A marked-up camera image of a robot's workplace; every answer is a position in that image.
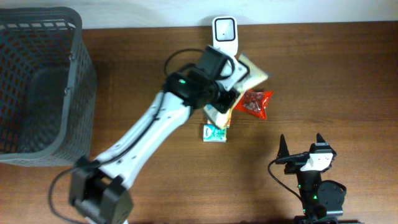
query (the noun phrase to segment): wood grain surface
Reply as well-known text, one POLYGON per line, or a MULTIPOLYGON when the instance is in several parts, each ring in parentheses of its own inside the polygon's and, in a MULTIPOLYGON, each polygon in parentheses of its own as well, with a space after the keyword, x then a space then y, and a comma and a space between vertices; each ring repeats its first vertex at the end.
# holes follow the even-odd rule
MULTIPOLYGON (((323 174, 348 188, 343 219, 398 220, 398 22, 239 26, 239 49, 271 78, 268 120, 235 111, 227 143, 203 143, 197 111, 158 148, 130 193, 138 223, 280 223, 302 214, 300 202, 267 173, 285 134, 290 153, 307 151, 321 133, 337 152, 323 174)), ((91 156, 116 142, 164 82, 172 52, 204 48, 210 27, 86 30, 98 73, 91 156)), ((170 70, 195 61, 177 57, 170 70)), ((273 172, 288 186, 295 176, 273 172)), ((0 223, 63 223, 49 212, 50 181, 65 167, 0 164, 0 223)), ((69 178, 54 195, 62 213, 69 178)))

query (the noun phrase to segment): gray plastic bin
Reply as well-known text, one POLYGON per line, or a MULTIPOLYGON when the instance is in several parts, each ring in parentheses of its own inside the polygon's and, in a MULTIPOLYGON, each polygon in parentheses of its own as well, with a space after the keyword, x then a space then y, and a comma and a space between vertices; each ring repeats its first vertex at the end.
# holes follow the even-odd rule
POLYGON ((0 162, 64 166, 88 156, 95 93, 76 11, 0 9, 0 162))

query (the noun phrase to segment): black cable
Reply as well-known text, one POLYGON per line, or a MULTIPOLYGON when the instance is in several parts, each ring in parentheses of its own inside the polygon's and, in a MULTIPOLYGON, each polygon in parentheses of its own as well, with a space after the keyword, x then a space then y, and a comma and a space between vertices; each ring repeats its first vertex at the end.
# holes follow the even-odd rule
POLYGON ((150 123, 149 123, 148 126, 143 130, 143 132, 141 132, 141 134, 136 138, 136 140, 134 140, 134 142, 131 143, 129 147, 127 147, 125 150, 123 150, 123 152, 121 152, 120 154, 118 154, 118 155, 115 156, 114 158, 112 158, 112 159, 110 159, 110 160, 107 160, 107 161, 103 161, 103 162, 99 162, 99 163, 94 163, 94 164, 89 164, 89 165, 80 166, 80 167, 72 167, 72 168, 69 168, 69 169, 67 169, 67 170, 62 171, 61 173, 59 173, 59 174, 53 179, 53 181, 51 181, 50 188, 49 188, 49 193, 48 193, 48 195, 47 195, 47 199, 48 199, 47 201, 48 201, 48 203, 49 203, 49 207, 50 207, 51 212, 52 212, 56 217, 59 217, 60 219, 66 221, 66 222, 70 222, 70 223, 75 223, 75 224, 86 224, 86 223, 79 222, 79 221, 77 221, 77 220, 72 220, 72 219, 70 219, 70 218, 64 217, 63 215, 61 215, 61 214, 55 209, 54 204, 53 204, 53 200, 52 200, 52 195, 53 195, 53 191, 54 191, 55 185, 57 184, 57 182, 58 182, 62 177, 66 176, 66 175, 68 175, 68 174, 71 174, 72 172, 75 172, 75 171, 77 171, 78 169, 95 169, 95 168, 98 168, 98 167, 100 167, 100 166, 103 166, 103 165, 112 163, 112 162, 114 162, 114 161, 116 161, 116 160, 122 158, 122 156, 126 155, 126 154, 137 144, 137 142, 145 135, 145 133, 149 130, 149 128, 153 125, 153 123, 154 123, 155 121, 158 120, 157 116, 159 115, 160 109, 161 109, 162 106, 163 106, 163 101, 164 101, 164 96, 165 96, 165 94, 166 94, 166 93, 164 92, 164 94, 162 95, 162 99, 160 100, 159 107, 158 107, 158 109, 157 109, 157 111, 156 111, 154 117, 152 118, 152 121, 150 121, 150 123))
POLYGON ((202 50, 202 49, 191 49, 191 48, 189 48, 189 49, 178 50, 178 51, 172 53, 172 54, 166 59, 166 61, 164 62, 163 72, 164 72, 164 75, 165 75, 166 77, 169 75, 169 74, 167 73, 167 66, 169 65, 170 61, 171 61, 175 56, 177 56, 178 54, 184 53, 184 52, 201 52, 201 53, 203 53, 204 50, 202 50))
POLYGON ((300 199, 300 201, 303 203, 303 200, 302 200, 302 198, 300 197, 300 195, 298 194, 298 193, 296 193, 296 192, 294 192, 292 189, 290 189, 288 186, 286 186, 286 185, 284 185, 284 183, 282 183, 280 180, 278 180, 278 178, 276 178, 273 174, 272 174, 272 172, 271 172, 271 165, 273 164, 273 163, 275 163, 276 162, 276 159, 274 159, 273 161, 271 161, 269 164, 268 164, 268 173, 269 173, 269 175, 271 175, 271 177, 278 183, 278 184, 280 184, 281 186, 283 186, 286 190, 288 190, 289 192, 291 192, 292 194, 294 194, 298 199, 300 199))

